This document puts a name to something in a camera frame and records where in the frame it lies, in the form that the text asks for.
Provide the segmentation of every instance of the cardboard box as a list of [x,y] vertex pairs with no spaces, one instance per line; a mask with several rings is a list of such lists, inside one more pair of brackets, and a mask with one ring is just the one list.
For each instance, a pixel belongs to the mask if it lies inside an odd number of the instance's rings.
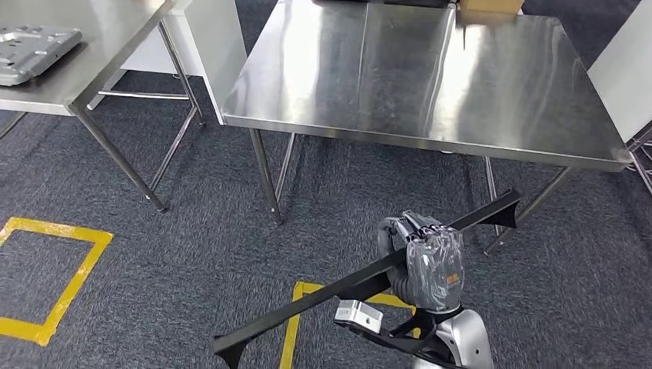
[[461,10],[517,14],[523,0],[460,0]]

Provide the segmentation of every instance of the stainless steel table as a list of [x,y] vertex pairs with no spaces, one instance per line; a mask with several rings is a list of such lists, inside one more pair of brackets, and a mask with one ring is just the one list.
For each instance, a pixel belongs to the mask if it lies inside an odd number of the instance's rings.
[[[555,18],[280,0],[222,114],[251,128],[274,221],[296,134],[565,168],[619,171],[630,156]],[[292,133],[274,189],[260,129]],[[496,242],[507,232],[499,232]]]
[[[81,45],[57,61],[43,75],[10,88],[0,88],[0,110],[20,111],[2,131],[13,128],[24,112],[74,115],[111,155],[126,175],[145,193],[157,210],[165,206],[154,194],[161,176],[174,155],[194,116],[203,122],[197,101],[179,62],[163,17],[172,8],[172,0],[3,0],[0,2],[0,26],[48,25],[78,28]],[[131,53],[158,26],[170,57],[180,75],[183,95],[102,91],[106,81]],[[189,100],[191,110],[150,185],[111,143],[86,105],[98,94]]]

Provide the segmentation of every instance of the gray metal part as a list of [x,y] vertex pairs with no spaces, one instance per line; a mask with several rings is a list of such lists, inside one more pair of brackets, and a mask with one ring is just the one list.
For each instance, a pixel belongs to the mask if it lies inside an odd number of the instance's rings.
[[448,346],[455,364],[465,369],[493,369],[487,329],[480,315],[473,310],[441,322],[436,335]]
[[20,85],[40,75],[81,40],[73,28],[0,26],[0,85]]

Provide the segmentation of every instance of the orange label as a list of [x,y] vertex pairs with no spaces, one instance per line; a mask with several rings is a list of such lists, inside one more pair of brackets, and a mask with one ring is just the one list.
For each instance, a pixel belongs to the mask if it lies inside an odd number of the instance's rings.
[[446,278],[446,283],[453,284],[460,280],[460,277],[457,276],[457,273],[453,273]]

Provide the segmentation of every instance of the table leg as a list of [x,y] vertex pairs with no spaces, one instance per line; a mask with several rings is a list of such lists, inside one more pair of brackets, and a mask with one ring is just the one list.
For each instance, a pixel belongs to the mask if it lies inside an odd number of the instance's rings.
[[85,108],[79,108],[78,106],[71,106],[70,109],[77,116],[79,121],[91,132],[91,135],[100,143],[100,145],[108,152],[113,160],[118,164],[120,169],[131,179],[134,184],[143,191],[145,197],[151,201],[157,211],[165,211],[166,208],[163,203],[158,200],[156,194],[145,184],[140,175],[136,170],[129,164],[127,159],[122,156],[122,153],[118,148],[113,145],[111,141],[106,137],[105,133],[98,126],[95,119],[90,116]]
[[197,109],[197,116],[199,117],[199,125],[204,125],[205,124],[204,115],[201,113],[201,109],[199,108],[199,103],[197,103],[197,98],[195,97],[195,93],[192,91],[192,88],[190,88],[190,83],[188,83],[188,76],[186,76],[185,74],[183,66],[181,65],[181,61],[179,60],[178,57],[178,53],[175,49],[175,45],[172,42],[172,38],[170,37],[170,32],[168,32],[168,28],[165,26],[165,23],[163,23],[163,21],[160,21],[158,23],[158,31],[161,33],[161,38],[163,38],[163,44],[165,45],[165,48],[168,50],[168,54],[170,54],[170,59],[172,59],[172,64],[175,65],[175,70],[177,71],[179,80],[181,81],[181,85],[183,85],[185,94],[190,99],[192,106],[194,106]]
[[290,135],[288,140],[288,146],[285,148],[285,156],[283,157],[283,165],[281,166],[281,173],[278,175],[278,181],[276,182],[276,199],[281,199],[281,193],[283,193],[283,184],[285,183],[285,175],[288,173],[288,166],[290,164],[290,159],[292,158],[292,151],[294,150],[294,141],[297,138],[296,133]]
[[5,136],[9,133],[9,131],[11,131],[12,129],[14,129],[14,127],[15,127],[15,126],[16,126],[16,125],[21,121],[21,119],[23,119],[26,115],[27,115],[27,113],[25,113],[24,111],[21,111],[21,112],[19,112],[19,113],[16,113],[16,115],[14,115],[14,118],[12,118],[11,120],[9,120],[9,123],[8,123],[8,124],[7,124],[3,129],[2,129],[2,131],[0,131],[0,140],[2,140],[2,138],[5,137]]
[[[487,186],[489,187],[489,198],[493,201],[496,199],[496,184],[494,183],[494,171],[491,169],[491,159],[484,157],[484,171],[487,175]],[[502,227],[495,225],[496,236],[501,235]]]
[[156,191],[156,188],[158,187],[158,183],[161,181],[161,178],[163,178],[163,174],[165,174],[165,171],[168,170],[168,165],[170,165],[170,160],[172,160],[172,156],[174,156],[175,152],[177,152],[177,147],[179,146],[179,143],[181,143],[181,140],[185,136],[185,132],[188,130],[188,126],[192,121],[192,117],[195,116],[195,113],[197,113],[197,108],[193,106],[192,109],[190,109],[188,115],[185,117],[183,125],[181,125],[181,128],[179,128],[179,132],[177,132],[177,136],[175,137],[175,140],[172,142],[172,145],[170,145],[168,152],[163,157],[163,162],[161,163],[161,165],[158,166],[158,170],[154,175],[154,179],[151,181],[151,184],[149,186],[149,188],[151,188],[152,191]]
[[650,180],[650,176],[645,171],[645,167],[640,163],[640,160],[636,156],[636,153],[630,151],[630,155],[634,160],[634,167],[636,168],[636,171],[638,172],[640,177],[643,178],[643,183],[645,184],[645,187],[647,187],[647,190],[650,192],[650,194],[652,194],[652,180]]
[[258,160],[258,167],[261,170],[261,180],[263,185],[263,191],[265,197],[268,201],[268,206],[271,209],[271,216],[276,225],[281,225],[283,223],[281,219],[281,213],[278,210],[278,199],[276,198],[276,193],[274,192],[274,185],[271,181],[271,174],[269,172],[269,165],[267,161],[267,155],[265,154],[263,140],[261,137],[261,132],[258,129],[249,129],[251,134],[251,141],[254,144],[254,151],[256,152],[256,159]]
[[[545,199],[547,198],[552,191],[559,186],[561,183],[561,180],[568,174],[568,172],[571,171],[571,168],[563,168],[561,169],[548,184],[546,184],[546,187],[539,192],[536,198],[518,215],[516,218],[516,224],[521,224],[522,222],[526,221],[527,218],[532,214],[532,211]],[[498,235],[494,239],[493,242],[487,248],[484,249],[484,254],[489,256],[489,253],[497,247],[511,232],[513,232],[513,228],[505,228],[501,234]]]

